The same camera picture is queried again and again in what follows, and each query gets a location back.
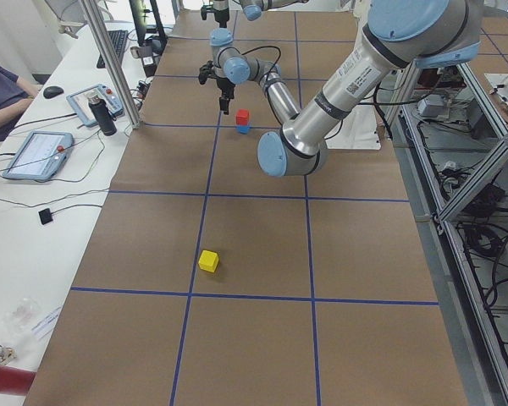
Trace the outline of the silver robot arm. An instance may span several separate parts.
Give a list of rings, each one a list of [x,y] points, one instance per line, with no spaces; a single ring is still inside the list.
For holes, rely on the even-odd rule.
[[[245,0],[236,1],[236,3],[240,6],[246,18],[249,21],[253,21],[258,19],[262,15],[262,12],[276,8],[284,8],[296,3],[306,3],[306,1]],[[209,14],[213,14],[215,20],[221,26],[225,26],[229,21],[229,1],[209,1],[208,4],[202,5],[200,13],[203,20],[206,20]]]
[[[258,83],[281,124],[278,132],[259,140],[259,166],[274,177],[308,175],[325,163],[327,134],[390,71],[410,63],[430,69],[474,59],[483,10],[482,1],[373,1],[360,44],[304,108],[290,94],[276,63],[239,52],[225,28],[211,32],[213,58],[201,66],[198,80],[216,80],[223,113],[229,111],[236,85]]]

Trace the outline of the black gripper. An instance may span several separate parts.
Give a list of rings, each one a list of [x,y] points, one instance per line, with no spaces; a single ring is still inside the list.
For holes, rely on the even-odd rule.
[[[206,20],[209,14],[213,14],[216,21],[229,21],[229,1],[212,0],[201,7],[202,20]]]
[[[235,84],[233,84],[227,77],[219,76],[213,61],[209,60],[199,68],[198,82],[200,85],[205,85],[207,81],[215,80],[217,87],[221,90],[219,97],[219,109],[223,114],[229,114],[229,104],[235,99]]]

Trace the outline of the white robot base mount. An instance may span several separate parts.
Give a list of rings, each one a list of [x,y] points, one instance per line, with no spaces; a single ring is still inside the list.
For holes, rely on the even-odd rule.
[[[356,106],[342,123],[326,135],[327,146],[333,150],[378,151],[381,143],[377,125],[373,106]]]

